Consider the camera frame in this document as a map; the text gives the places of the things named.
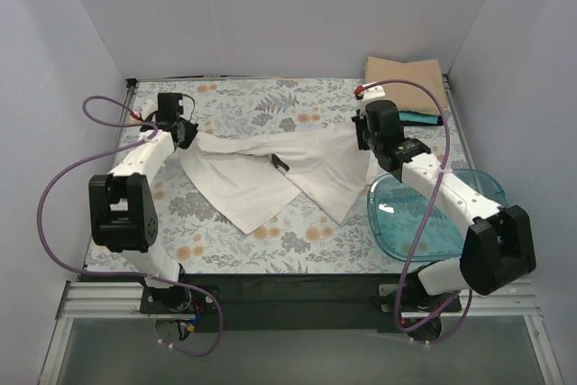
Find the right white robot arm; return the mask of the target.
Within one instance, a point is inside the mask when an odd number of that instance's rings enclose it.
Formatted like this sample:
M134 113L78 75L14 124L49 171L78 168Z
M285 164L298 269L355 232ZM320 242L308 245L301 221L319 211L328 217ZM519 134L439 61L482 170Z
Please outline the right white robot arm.
M487 296L536 269L529 215L505 207L460 180L418 139L404 134L398 109L389 100L362 104L353 119L360 149L371 151L389 175L438 209L463 239L458 257L403 270L389 294L394 308L407 303L432 308L444 295L468 289Z

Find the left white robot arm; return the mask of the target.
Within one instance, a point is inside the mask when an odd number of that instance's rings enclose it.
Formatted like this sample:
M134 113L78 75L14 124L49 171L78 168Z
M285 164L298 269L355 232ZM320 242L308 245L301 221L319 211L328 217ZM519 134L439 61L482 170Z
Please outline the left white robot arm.
M197 135L197 125L184 117L181 93L159 93L136 115L143 123L139 145L106 175L89 180L91 233L95 244L117 253L144 278L151 299L174 313L191 304L190 288L179 281L183 267L157 241L159 221L151 182L165 160L186 150Z

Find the white printed t shirt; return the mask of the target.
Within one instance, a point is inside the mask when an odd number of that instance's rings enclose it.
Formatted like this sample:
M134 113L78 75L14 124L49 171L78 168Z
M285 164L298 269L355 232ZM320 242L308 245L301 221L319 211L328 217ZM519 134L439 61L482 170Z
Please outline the white printed t shirt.
M178 155L200 194L245 234L299 194L343 224L376 164L370 151L358 150L353 122L243 139L199 133Z

